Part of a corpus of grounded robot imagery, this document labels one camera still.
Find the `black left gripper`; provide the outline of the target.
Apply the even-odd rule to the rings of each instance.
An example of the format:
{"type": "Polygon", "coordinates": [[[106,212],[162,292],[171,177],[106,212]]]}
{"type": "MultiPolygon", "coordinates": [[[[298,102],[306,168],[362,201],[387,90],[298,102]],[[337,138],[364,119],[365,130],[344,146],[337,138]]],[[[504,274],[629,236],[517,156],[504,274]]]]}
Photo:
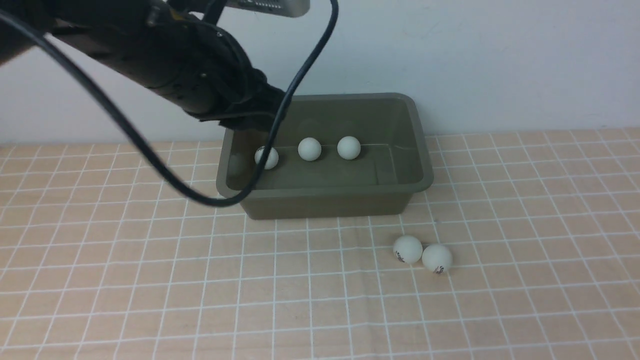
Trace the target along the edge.
{"type": "Polygon", "coordinates": [[[218,125],[237,132],[270,132],[285,91],[270,85],[262,70],[252,68],[249,79],[250,89],[254,92],[248,100],[233,104],[220,98],[213,110],[199,114],[198,120],[218,122],[218,125]]]}

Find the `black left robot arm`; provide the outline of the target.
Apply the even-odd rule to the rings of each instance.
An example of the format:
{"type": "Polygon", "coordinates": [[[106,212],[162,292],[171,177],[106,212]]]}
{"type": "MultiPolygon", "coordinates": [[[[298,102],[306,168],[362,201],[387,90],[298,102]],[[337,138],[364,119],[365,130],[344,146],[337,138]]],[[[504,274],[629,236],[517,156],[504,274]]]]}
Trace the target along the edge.
{"type": "Polygon", "coordinates": [[[284,92],[231,34],[164,0],[3,0],[1,9],[201,121],[269,132],[284,92]]]}

